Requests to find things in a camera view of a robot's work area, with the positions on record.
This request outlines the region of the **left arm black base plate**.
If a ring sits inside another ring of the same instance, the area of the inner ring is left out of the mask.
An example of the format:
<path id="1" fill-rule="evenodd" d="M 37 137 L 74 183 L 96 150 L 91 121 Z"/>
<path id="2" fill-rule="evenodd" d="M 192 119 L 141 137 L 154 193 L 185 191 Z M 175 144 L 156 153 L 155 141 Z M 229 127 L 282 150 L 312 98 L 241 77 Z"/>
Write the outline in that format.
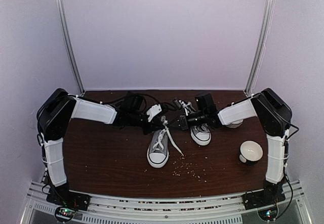
<path id="1" fill-rule="evenodd" d="M 63 191 L 60 193 L 57 190 L 50 189 L 46 197 L 46 201 L 75 210 L 87 211 L 90 198 L 91 197 L 87 194 L 80 194 L 70 191 Z"/>

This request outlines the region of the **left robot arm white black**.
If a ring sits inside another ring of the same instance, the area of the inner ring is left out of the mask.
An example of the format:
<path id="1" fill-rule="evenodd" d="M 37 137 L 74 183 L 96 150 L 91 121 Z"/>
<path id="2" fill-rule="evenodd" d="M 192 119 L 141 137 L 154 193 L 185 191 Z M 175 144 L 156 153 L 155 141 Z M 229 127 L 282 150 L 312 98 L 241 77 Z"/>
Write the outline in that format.
<path id="1" fill-rule="evenodd" d="M 37 140 L 42 148 L 42 161 L 47 168 L 52 195 L 62 206 L 73 201 L 64 169 L 63 143 L 69 124 L 73 119 L 99 122 L 118 127 L 140 127 L 144 134 L 161 128 L 157 121 L 165 109 L 154 98 L 154 104 L 146 104 L 147 94 L 127 92 L 112 101 L 95 101 L 73 95 L 62 88 L 56 89 L 39 108 L 36 114 Z"/>

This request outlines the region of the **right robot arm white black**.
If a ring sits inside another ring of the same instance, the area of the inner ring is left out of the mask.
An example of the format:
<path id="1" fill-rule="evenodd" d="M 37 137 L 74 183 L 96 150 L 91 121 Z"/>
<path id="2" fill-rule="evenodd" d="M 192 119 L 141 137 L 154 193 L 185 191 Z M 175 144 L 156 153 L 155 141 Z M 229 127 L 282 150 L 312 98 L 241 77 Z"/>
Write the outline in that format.
<path id="1" fill-rule="evenodd" d="M 266 133 L 268 142 L 268 163 L 260 201 L 271 204 L 278 196 L 285 182 L 289 157 L 289 138 L 292 111 L 290 107 L 270 88 L 251 95 L 241 101 L 233 102 L 218 110 L 211 94 L 195 98 L 198 110 L 183 100 L 174 98 L 178 110 L 184 110 L 179 117 L 179 127 L 187 130 L 192 126 L 206 124 L 211 128 L 242 124 L 243 120 L 257 117 Z"/>

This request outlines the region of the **grey sneaker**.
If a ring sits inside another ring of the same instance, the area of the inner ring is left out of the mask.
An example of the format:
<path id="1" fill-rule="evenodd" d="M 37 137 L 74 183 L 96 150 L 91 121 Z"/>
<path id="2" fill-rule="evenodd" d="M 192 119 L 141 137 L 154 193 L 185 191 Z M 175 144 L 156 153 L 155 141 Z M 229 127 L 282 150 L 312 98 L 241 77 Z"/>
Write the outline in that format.
<path id="1" fill-rule="evenodd" d="M 183 152 L 172 138 L 168 127 L 168 121 L 165 116 L 161 117 L 161 122 L 163 128 L 154 132 L 146 154 L 148 163 L 153 168 L 162 168 L 167 163 L 170 156 L 168 147 L 169 142 L 181 154 L 181 156 L 184 156 Z"/>
<path id="2" fill-rule="evenodd" d="M 211 132 L 206 124 L 192 126 L 190 128 L 192 139 L 200 146 L 206 146 L 211 141 Z"/>

